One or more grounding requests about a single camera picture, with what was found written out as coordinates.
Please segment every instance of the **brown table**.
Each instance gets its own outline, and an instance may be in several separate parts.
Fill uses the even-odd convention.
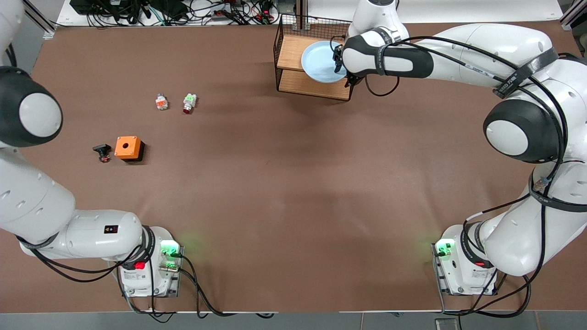
[[[523,25],[577,53],[558,22]],[[360,85],[348,103],[278,93],[274,37],[274,26],[59,29],[33,76],[60,101],[63,130],[23,153],[71,190],[78,208],[128,210],[171,231],[220,310],[440,309],[430,243],[518,197],[532,169],[485,141],[482,122],[500,100],[487,88],[416,79],[383,98]],[[395,83],[378,78],[380,92]],[[169,110],[156,109],[157,93]],[[200,97],[192,115],[181,111],[187,93]],[[131,134],[147,144],[144,162],[98,162],[93,146]],[[0,240],[1,312],[127,310],[111,277],[73,283],[7,232]],[[587,307],[586,250],[583,235],[547,263],[530,309]],[[502,290],[518,285],[508,280]],[[193,292],[185,281],[179,298],[156,306],[193,311]],[[451,297],[447,306],[472,300]]]

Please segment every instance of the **round plate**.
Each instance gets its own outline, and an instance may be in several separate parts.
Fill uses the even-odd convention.
[[[332,48],[338,45],[338,42],[332,42]],[[343,79],[346,76],[346,69],[343,66],[339,72],[334,72],[336,64],[332,55],[329,41],[318,41],[309,45],[302,54],[304,72],[321,83],[333,83]]]

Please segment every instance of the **wire mesh basket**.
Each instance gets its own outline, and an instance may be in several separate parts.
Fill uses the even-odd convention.
[[[273,54],[275,60],[275,82],[277,86],[277,90],[280,92],[291,92],[291,93],[299,93],[299,94],[306,94],[306,95],[314,95],[314,96],[322,96],[322,97],[330,97],[334,99],[341,99],[341,100],[350,100],[352,94],[352,86],[344,87],[346,79],[343,79],[340,83],[334,84],[322,84],[311,81],[311,84],[319,84],[319,88],[325,89],[335,89],[335,86],[342,86],[346,91],[341,91],[339,89],[336,90],[333,96],[329,96],[327,93],[307,93],[304,91],[291,91],[291,90],[284,90],[280,88],[282,78],[284,76],[284,71],[293,70],[293,71],[300,71],[301,67],[299,68],[284,68],[283,66],[279,66],[280,63],[280,56],[282,55],[282,47],[284,45],[284,39],[288,37],[303,37],[307,41],[312,40],[331,40],[333,38],[334,41],[339,43],[343,43],[346,37],[347,30],[349,29],[349,25],[351,22],[343,21],[340,19],[330,19],[330,18],[318,18],[312,16],[299,16],[299,15],[281,15],[281,19],[279,20],[279,26],[277,29],[277,35],[275,37],[275,43],[273,45]],[[296,51],[300,54],[303,52],[304,49],[298,48]]]

